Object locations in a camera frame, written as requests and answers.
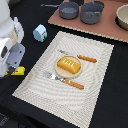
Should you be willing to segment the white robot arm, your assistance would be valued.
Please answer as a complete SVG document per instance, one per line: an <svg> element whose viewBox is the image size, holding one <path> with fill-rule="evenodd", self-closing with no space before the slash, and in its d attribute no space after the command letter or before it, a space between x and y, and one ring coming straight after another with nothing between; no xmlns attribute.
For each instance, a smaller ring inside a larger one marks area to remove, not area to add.
<svg viewBox="0 0 128 128"><path fill-rule="evenodd" d="M9 0L0 0L0 79L11 75L25 53L21 44L24 37L17 17L10 17Z"/></svg>

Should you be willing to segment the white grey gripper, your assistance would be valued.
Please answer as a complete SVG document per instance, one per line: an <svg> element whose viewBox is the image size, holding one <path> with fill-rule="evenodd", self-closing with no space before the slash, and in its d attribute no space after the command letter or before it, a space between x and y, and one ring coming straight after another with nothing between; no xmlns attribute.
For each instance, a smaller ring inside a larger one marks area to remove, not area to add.
<svg viewBox="0 0 128 128"><path fill-rule="evenodd" d="M22 25L17 17L8 18L0 24L0 79L11 75L19 66L25 47Z"/></svg>

